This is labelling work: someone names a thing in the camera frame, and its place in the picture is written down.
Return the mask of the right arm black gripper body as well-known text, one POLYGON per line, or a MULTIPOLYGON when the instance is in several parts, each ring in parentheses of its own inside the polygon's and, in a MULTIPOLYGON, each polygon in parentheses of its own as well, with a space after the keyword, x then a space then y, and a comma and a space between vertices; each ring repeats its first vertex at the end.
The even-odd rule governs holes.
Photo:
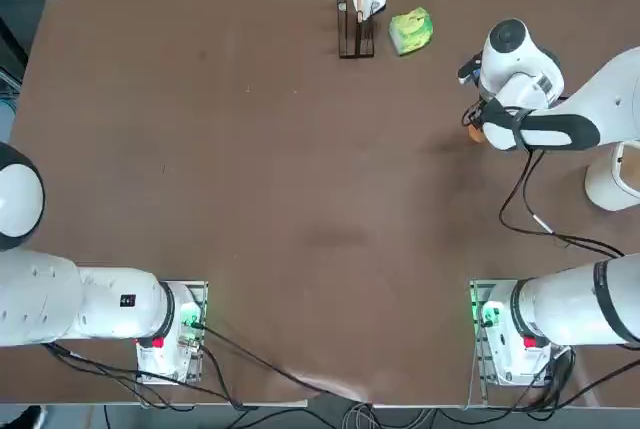
POLYGON ((462 115, 463 127, 474 127, 475 129, 482 128, 482 113, 486 105, 486 101, 479 98, 475 103, 469 106, 462 115))

